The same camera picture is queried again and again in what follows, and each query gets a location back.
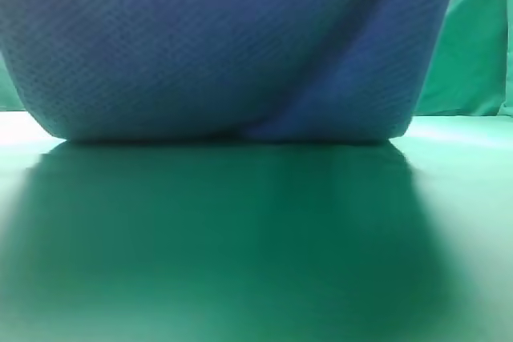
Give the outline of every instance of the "green floor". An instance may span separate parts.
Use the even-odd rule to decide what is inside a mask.
[[[73,147],[0,114],[0,340],[513,341],[513,120]]]

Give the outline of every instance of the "blue fabric object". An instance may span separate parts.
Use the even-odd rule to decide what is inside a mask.
[[[77,140],[404,133],[449,0],[0,0],[26,109]]]

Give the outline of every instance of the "blue textured fabric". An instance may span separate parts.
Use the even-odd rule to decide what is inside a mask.
[[[0,0],[26,109],[65,139],[380,140],[449,0]]]

